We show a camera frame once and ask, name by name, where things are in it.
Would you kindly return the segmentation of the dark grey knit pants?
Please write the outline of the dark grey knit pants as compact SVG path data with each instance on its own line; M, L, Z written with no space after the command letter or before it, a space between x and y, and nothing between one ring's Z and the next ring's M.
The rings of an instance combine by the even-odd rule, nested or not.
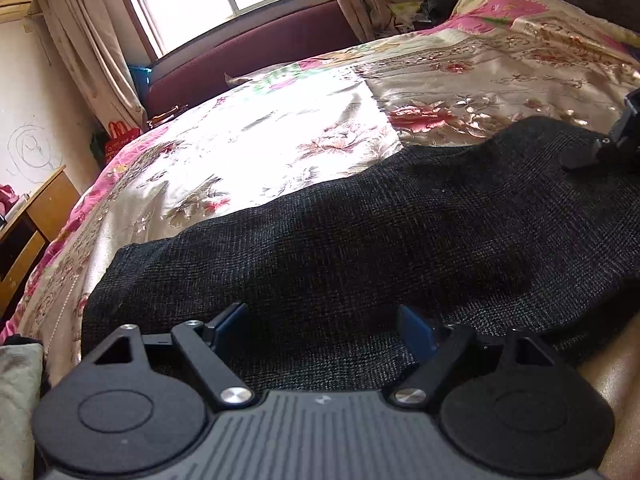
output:
M578 364L639 309L638 162L561 165L595 138L529 117L126 246L88 299L81 349L243 301L228 364L250 387L377 389L412 361L406 304L489 336L527 328Z

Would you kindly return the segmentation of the floral satin bedspread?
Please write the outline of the floral satin bedspread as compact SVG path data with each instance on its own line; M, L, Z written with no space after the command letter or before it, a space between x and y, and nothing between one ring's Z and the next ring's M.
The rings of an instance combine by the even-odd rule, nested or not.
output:
M438 26L270 70L145 133L76 204L1 336L43 350L33 479L637 478L639 309L575 365L513 327L495 368L439 405L391 404L400 374L210 408L145 349L171 329L126 323L81 349L119 249L529 117L602 138L634 90L637 27L563 0L460 0Z

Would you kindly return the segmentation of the beige cloth at bedside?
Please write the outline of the beige cloth at bedside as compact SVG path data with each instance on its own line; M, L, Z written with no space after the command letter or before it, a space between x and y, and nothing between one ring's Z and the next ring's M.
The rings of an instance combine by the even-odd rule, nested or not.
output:
M34 478L32 413L40 399L43 350L40 344L1 347L1 478Z

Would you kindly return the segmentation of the wooden desk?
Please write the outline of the wooden desk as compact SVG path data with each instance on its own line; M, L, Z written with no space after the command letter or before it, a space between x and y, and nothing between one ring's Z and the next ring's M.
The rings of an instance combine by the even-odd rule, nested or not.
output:
M2 226L2 322L13 315L30 272L62 230L78 200L79 193L62 166L24 203L13 209L16 214Z

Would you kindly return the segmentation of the red gift bag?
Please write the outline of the red gift bag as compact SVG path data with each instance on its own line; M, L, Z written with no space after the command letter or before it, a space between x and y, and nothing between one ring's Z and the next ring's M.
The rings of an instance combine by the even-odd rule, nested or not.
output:
M126 122L109 122L108 140L104 145L105 162L108 164L124 146L141 136L139 127L129 127Z

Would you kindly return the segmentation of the black clothes pile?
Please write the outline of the black clothes pile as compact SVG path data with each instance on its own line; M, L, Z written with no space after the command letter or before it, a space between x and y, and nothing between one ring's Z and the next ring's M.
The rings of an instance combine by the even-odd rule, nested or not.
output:
M446 22L459 0L423 0L413 21L434 27Z

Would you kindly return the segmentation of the pink cloth on desk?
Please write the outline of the pink cloth on desk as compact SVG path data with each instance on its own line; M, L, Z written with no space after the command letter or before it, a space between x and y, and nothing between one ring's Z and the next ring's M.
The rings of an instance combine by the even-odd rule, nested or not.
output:
M0 214L6 214L17 204L20 196L7 184L0 185Z

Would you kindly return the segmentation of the maroon padded window bench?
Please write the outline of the maroon padded window bench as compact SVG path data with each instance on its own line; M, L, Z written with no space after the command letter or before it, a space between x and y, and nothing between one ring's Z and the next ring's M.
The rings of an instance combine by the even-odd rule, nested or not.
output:
M242 32L154 75L145 99L150 117L176 106L194 107L229 89L227 79L273 65L356 46L359 40L335 1L318 4Z

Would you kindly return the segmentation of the blue plastic bin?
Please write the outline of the blue plastic bin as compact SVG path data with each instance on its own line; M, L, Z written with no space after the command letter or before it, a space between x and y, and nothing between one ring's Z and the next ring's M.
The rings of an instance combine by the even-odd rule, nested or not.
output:
M145 106L151 88L152 70L149 67L137 65L129 65L128 70L138 98L142 105Z

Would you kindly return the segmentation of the beige curtain left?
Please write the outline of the beige curtain left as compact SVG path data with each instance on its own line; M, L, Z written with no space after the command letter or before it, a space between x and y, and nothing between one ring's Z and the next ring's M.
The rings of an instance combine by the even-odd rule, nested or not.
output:
M124 52L104 0L37 0L58 54L103 127L145 127Z

